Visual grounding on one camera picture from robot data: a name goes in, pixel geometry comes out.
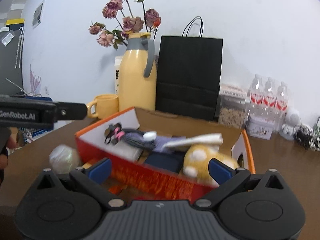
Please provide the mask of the person's left hand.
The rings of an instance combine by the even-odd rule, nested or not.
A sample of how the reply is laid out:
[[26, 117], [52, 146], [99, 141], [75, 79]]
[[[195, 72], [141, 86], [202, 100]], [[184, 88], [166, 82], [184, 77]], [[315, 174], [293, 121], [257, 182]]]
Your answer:
[[4, 170], [9, 162], [9, 150], [17, 148], [16, 141], [11, 137], [11, 130], [8, 127], [1, 127], [1, 154], [0, 154], [0, 173], [1, 184], [4, 180]]

